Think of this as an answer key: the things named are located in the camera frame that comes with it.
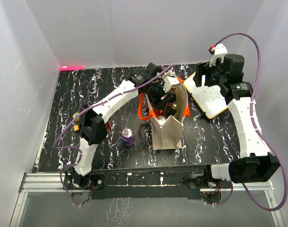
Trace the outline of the green glass bottle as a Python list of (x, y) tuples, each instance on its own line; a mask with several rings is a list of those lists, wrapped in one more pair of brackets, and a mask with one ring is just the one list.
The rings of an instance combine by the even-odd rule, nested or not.
[(178, 117), (177, 104), (176, 103), (172, 104), (171, 109), (168, 111), (168, 115), (173, 116), (174, 118)]

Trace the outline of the beige canvas bag orange handles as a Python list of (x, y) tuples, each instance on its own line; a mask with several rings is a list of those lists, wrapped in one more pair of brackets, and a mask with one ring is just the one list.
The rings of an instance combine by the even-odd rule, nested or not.
[[(165, 117), (167, 118), (167, 120), (163, 126), (160, 126), (158, 124), (157, 117), (153, 111), (154, 107), (149, 101), (147, 95), (148, 89), (140, 94), (138, 117), (141, 121), (149, 120), (151, 123), (152, 145), (154, 150), (182, 148), (181, 136), (183, 130), (183, 121), (185, 117), (190, 116), (190, 114), (187, 91), (182, 84), (181, 78), (178, 77), (178, 79), (180, 81), (179, 86), (176, 87), (176, 104), (178, 117), (174, 118), (173, 116), (168, 115), (168, 112), (165, 112)], [(151, 86), (157, 86), (162, 88), (162, 77), (156, 82), (153, 82)]]

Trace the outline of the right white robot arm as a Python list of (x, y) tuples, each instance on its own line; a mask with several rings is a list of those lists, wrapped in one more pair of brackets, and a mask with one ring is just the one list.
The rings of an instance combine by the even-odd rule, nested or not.
[(221, 180), (234, 183), (266, 182), (280, 167), (276, 156), (258, 135), (253, 111), (253, 87), (243, 80), (244, 57), (238, 54), (214, 54), (210, 62), (199, 63), (194, 77), (200, 87), (218, 86), (234, 119), (240, 143), (240, 159), (208, 167), (204, 184), (216, 187)]

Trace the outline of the red cola can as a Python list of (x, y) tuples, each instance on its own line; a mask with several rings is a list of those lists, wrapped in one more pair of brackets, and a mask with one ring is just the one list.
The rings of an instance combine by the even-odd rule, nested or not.
[(165, 116), (166, 108), (163, 108), (163, 109), (154, 108), (153, 111), (154, 111), (156, 117), (161, 116), (161, 115)]
[(107, 122), (105, 123), (105, 127), (106, 127), (108, 133), (111, 132), (112, 126), (111, 126), (110, 121), (107, 121)]

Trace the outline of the red cola can back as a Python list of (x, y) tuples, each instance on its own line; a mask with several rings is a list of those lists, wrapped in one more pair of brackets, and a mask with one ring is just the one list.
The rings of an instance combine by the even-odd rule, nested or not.
[(163, 108), (163, 109), (154, 108), (153, 111), (154, 111), (156, 117), (161, 116), (161, 115), (165, 116), (166, 108)]

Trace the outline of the glass cola bottle red cap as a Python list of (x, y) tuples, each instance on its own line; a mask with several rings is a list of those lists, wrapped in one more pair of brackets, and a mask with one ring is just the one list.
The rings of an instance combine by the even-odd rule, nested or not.
[(176, 88), (171, 88), (167, 97), (169, 98), (166, 104), (165, 112), (172, 109), (172, 105), (176, 103)]

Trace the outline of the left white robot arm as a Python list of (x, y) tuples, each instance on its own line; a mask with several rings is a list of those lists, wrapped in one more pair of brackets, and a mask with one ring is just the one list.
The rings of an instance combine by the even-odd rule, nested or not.
[(144, 94), (152, 97), (158, 107), (164, 107), (164, 95), (178, 84), (173, 65), (163, 70), (149, 63), (145, 69), (125, 75), (122, 83), (101, 101), (84, 106), (74, 117), (74, 129), (80, 136), (80, 145), (76, 163), (70, 167), (72, 182), (81, 189), (89, 186), (96, 149), (106, 138), (109, 119), (116, 111)]

